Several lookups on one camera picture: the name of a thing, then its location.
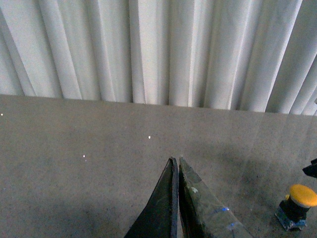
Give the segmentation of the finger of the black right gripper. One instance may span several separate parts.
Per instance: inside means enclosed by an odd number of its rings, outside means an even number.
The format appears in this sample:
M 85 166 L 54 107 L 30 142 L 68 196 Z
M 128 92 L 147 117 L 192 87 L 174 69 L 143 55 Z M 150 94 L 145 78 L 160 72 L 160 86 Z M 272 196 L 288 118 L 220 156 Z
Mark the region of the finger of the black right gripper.
M 312 178 L 317 178 L 317 159 L 312 160 L 311 164 L 302 170 L 305 175 Z

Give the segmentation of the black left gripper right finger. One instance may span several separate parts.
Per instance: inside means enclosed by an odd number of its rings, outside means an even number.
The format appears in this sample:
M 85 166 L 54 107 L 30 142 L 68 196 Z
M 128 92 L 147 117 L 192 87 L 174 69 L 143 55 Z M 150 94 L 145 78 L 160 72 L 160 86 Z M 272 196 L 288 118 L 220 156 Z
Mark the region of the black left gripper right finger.
M 179 163 L 179 209 L 184 238 L 251 236 L 182 157 Z

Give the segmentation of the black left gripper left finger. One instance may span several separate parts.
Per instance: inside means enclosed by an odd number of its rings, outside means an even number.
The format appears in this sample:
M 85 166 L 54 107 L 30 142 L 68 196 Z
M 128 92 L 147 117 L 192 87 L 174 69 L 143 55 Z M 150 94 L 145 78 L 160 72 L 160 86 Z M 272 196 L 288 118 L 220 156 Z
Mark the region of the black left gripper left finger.
M 145 208 L 133 223 L 126 238 L 177 237 L 179 172 L 170 157 Z

